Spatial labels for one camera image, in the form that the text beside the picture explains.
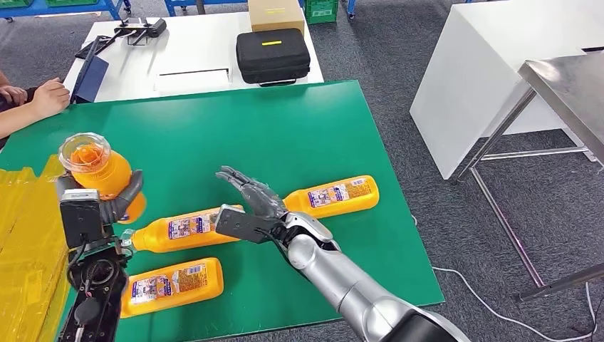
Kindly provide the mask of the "person's right hand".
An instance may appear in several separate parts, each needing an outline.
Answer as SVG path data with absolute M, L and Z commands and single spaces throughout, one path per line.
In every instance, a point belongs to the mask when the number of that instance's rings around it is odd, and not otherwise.
M 59 114 L 70 103 L 71 93 L 59 78 L 53 78 L 40 85 L 29 103 L 31 113 L 37 120 Z

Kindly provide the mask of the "person's left hand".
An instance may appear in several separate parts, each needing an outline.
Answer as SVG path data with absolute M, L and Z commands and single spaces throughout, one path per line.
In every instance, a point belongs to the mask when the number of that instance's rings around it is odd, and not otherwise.
M 15 106 L 23 105 L 28 100 L 28 94 L 23 88 L 12 85 L 2 85 L 1 96 Z

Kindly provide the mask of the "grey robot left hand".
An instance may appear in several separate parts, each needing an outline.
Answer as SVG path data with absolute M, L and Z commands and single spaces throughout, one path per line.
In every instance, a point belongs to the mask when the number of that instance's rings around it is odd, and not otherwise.
M 60 202 L 89 201 L 99 207 L 101 222 L 104 225 L 125 222 L 134 219 L 134 214 L 128 214 L 128 207 L 141 195 L 143 186 L 142 170 L 132 173 L 129 183 L 112 199 L 101 199 L 97 189 L 87 189 L 76 182 L 71 173 L 66 173 L 56 179 L 56 192 Z

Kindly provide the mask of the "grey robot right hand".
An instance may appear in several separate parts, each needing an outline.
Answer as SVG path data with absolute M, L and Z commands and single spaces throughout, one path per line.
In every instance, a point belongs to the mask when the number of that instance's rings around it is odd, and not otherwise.
M 239 191 L 256 216 L 281 219 L 287 215 L 283 200 L 268 185 L 226 165 L 215 175 Z

